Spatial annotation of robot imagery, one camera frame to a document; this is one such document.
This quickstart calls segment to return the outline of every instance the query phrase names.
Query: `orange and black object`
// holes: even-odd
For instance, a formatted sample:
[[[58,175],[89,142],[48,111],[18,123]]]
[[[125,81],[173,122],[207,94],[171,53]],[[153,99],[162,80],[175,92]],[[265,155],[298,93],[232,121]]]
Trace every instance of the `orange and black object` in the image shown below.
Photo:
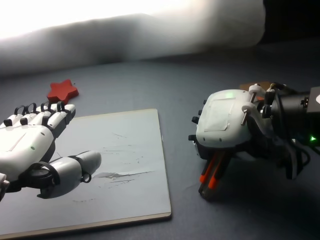
[[[232,151],[216,151],[212,159],[207,161],[199,179],[201,182],[199,193],[204,199],[208,201],[212,199],[233,154]]]

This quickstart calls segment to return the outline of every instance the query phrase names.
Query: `orange stripe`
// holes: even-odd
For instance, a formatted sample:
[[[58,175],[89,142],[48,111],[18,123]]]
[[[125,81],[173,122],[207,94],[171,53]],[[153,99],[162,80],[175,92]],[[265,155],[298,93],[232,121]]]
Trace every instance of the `orange stripe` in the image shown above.
[[[219,183],[219,180],[217,180],[215,178],[215,175],[216,175],[216,172],[217,172],[218,168],[220,167],[221,162],[223,161],[224,155],[225,155],[225,152],[222,152],[221,153],[221,157],[220,157],[220,162],[218,163],[218,166],[216,166],[216,168],[214,170],[214,173],[213,173],[213,175],[212,175],[212,177],[210,179],[210,182],[208,184],[208,188],[210,188],[210,189],[215,189],[217,187],[218,183]]]
[[[214,153],[214,155],[213,155],[213,157],[212,157],[212,160],[211,160],[211,162],[209,163],[209,166],[208,166],[208,168],[207,168],[206,171],[205,171],[205,174],[200,176],[200,179],[199,179],[199,180],[200,180],[200,182],[201,182],[202,184],[204,184],[205,181],[207,180],[208,175],[209,175],[209,173],[211,172],[212,167],[214,166],[214,163],[215,163],[215,161],[216,161],[216,159],[217,159],[218,154],[219,154],[218,152],[215,152],[215,153]]]

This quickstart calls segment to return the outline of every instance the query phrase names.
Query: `robotic hand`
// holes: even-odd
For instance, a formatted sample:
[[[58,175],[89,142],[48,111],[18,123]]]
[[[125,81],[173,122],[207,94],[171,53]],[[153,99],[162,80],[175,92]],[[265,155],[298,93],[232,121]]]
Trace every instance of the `robotic hand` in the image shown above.
[[[192,118],[196,134],[188,139],[207,160],[199,188],[207,200],[239,152],[275,161],[288,179],[310,162],[305,147],[320,154],[320,87],[297,92],[275,82],[267,91],[258,84],[249,91],[223,90],[211,94],[198,114]]]
[[[88,183],[101,164],[101,155],[86,151],[50,159],[55,140],[76,114],[73,104],[21,105],[0,125],[0,201],[5,193],[40,189],[38,197],[62,196],[81,182]]]

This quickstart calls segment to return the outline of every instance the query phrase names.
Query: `white robotic hand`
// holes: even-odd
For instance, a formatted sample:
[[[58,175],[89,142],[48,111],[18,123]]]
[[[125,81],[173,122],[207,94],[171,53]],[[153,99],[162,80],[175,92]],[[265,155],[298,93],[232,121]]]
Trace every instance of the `white robotic hand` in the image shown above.
[[[76,114],[73,104],[43,103],[19,106],[0,125],[0,200],[5,192],[40,189],[41,198],[64,195],[81,182],[88,183],[101,164],[101,155],[87,151],[51,162],[55,139]]]

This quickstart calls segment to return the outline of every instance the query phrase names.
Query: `red star-shaped block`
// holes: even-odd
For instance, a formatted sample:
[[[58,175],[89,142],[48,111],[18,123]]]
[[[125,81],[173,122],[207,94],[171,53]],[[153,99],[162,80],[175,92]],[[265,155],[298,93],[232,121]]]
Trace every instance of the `red star-shaped block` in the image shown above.
[[[53,82],[50,84],[51,92],[49,92],[47,98],[50,103],[57,103],[63,101],[67,104],[70,99],[79,95],[78,89],[72,86],[71,80],[67,79],[63,82]]]

